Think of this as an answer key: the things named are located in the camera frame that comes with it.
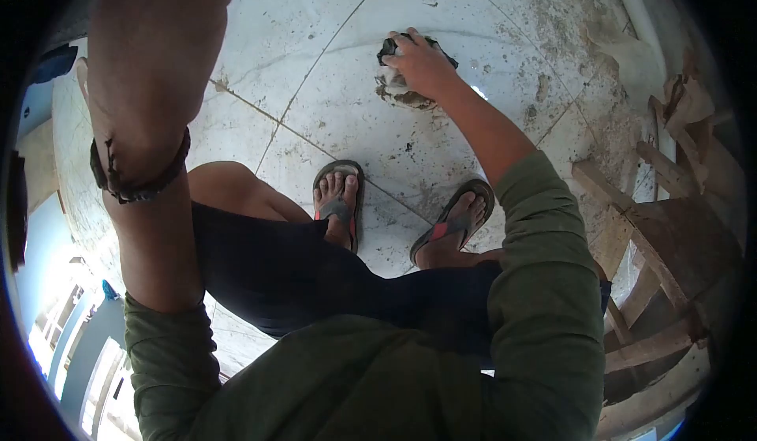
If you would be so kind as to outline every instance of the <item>olive green shirt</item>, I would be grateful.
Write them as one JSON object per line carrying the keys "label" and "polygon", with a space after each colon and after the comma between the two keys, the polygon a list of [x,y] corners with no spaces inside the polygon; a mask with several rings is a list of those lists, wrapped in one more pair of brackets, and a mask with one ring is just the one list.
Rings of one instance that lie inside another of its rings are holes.
{"label": "olive green shirt", "polygon": [[487,309],[495,376],[421,331],[336,316],[226,384],[205,309],[126,298],[134,405],[154,439],[590,439],[602,406],[600,290],[578,204],[543,152],[496,187],[505,269]]}

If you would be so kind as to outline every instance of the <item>hand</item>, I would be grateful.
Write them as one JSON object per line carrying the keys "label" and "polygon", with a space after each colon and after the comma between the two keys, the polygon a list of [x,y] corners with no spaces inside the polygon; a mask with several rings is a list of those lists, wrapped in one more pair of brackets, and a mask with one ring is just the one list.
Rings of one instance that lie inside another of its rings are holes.
{"label": "hand", "polygon": [[231,0],[95,0],[89,30],[89,108],[127,181],[148,181],[175,156],[202,105]]}
{"label": "hand", "polygon": [[412,41],[395,31],[389,32],[389,37],[397,44],[402,55],[386,55],[382,60],[402,73],[411,90],[439,101],[445,92],[462,83],[462,80],[444,54],[431,48],[418,30],[411,27],[407,29],[407,33]]}

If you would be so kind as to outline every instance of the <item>sleeve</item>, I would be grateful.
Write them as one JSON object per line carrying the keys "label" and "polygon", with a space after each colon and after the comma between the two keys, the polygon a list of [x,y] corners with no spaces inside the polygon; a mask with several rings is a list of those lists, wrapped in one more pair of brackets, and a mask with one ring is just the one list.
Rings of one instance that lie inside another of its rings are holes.
{"label": "sleeve", "polygon": [[487,310],[486,439],[591,439],[602,408],[600,286],[578,203],[537,151],[498,184],[503,273]]}
{"label": "sleeve", "polygon": [[127,294],[127,354],[134,408],[145,441],[180,439],[220,389],[211,322],[200,304],[190,312],[153,311]]}

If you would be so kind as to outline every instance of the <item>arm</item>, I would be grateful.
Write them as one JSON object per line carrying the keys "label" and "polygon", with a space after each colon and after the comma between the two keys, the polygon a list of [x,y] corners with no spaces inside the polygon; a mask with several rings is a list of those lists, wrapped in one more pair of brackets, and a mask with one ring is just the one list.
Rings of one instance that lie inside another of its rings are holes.
{"label": "arm", "polygon": [[470,88],[439,51],[432,49],[418,30],[407,33],[411,42],[389,32],[402,56],[385,56],[384,63],[400,70],[408,87],[435,100],[468,140],[490,183],[536,147],[505,114],[497,111]]}
{"label": "arm", "polygon": [[[199,112],[230,0],[95,0],[89,110],[104,170],[147,183],[172,162]],[[176,439],[219,389],[202,304],[185,170],[155,200],[119,205],[103,193],[127,287],[126,343],[135,409],[147,439]]]}
{"label": "arm", "polygon": [[543,152],[414,30],[385,57],[456,122],[506,214],[503,273],[487,310],[495,378],[483,382],[486,439],[590,439],[602,406],[602,315],[578,203]]}

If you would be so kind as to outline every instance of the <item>foot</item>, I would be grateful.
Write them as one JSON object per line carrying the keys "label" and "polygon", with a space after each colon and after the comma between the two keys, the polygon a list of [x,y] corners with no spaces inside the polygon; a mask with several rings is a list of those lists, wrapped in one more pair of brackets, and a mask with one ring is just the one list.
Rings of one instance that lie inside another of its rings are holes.
{"label": "foot", "polygon": [[[329,173],[318,183],[318,186],[319,188],[313,190],[313,204],[316,212],[327,202],[336,200],[340,195],[342,195],[342,199],[345,200],[350,211],[355,211],[358,187],[357,177],[355,175],[348,175],[347,179],[345,179],[345,176],[339,171],[336,173]],[[330,215],[328,217],[328,229],[324,239],[337,246],[346,247],[347,249],[352,250],[352,242],[350,241],[350,223],[341,222],[336,215]]]}
{"label": "foot", "polygon": [[[474,229],[481,226],[486,214],[486,201],[483,196],[476,197],[473,191],[462,194],[455,203],[455,206],[449,210],[448,220],[469,213],[471,222],[474,222]],[[422,270],[437,267],[468,267],[475,265],[475,258],[478,254],[460,252],[459,247],[462,242],[464,230],[455,234],[444,236],[425,244],[416,254],[416,263]]]}

